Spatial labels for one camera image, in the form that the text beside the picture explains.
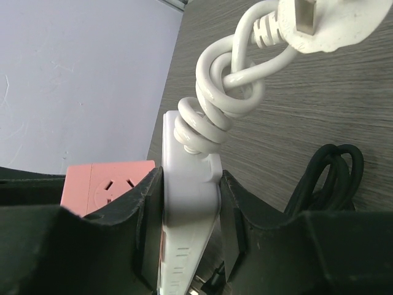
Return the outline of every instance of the gray wood surface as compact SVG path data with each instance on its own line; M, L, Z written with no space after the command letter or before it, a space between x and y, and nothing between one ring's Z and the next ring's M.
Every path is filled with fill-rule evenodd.
M150 145L161 163L162 115L195 95L195 64L212 42L233 34L256 1L196 0L186 7ZM393 210L393 13L363 43L334 53L300 55L267 79L267 97L238 119L221 159L245 188L283 210L314 152L351 143L364 154L358 210ZM260 63L282 50L250 49ZM220 261L216 229L197 275L207 279Z

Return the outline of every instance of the plug prong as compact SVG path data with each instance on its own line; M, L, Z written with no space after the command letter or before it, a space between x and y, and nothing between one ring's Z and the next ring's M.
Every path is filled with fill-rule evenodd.
M316 0L295 0L296 30L310 36L315 33Z

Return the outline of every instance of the coiled white cord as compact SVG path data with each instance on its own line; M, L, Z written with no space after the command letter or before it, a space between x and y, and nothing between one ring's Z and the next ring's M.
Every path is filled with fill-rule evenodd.
M243 117L261 104L265 95L263 78L282 70L296 57L297 51L291 46L259 65L246 56L250 43L264 48L284 42L277 25L277 8L277 0L255 4L241 17L234 35L211 44L199 57L196 64L197 98L181 99L178 105L180 116L175 120L174 136L184 144L187 152L218 152L228 139L231 118ZM231 74L223 78L223 70L229 66ZM243 100L227 94L236 87L241 87Z

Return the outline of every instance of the white wall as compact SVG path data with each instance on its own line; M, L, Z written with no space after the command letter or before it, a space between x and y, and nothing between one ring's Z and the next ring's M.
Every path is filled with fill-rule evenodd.
M181 17L157 0L1 0L0 166L146 159Z

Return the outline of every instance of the pink power adapter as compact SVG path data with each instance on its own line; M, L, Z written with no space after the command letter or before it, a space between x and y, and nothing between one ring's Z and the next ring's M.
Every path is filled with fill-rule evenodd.
M134 188L153 168L154 161L70 166L60 204L83 217Z

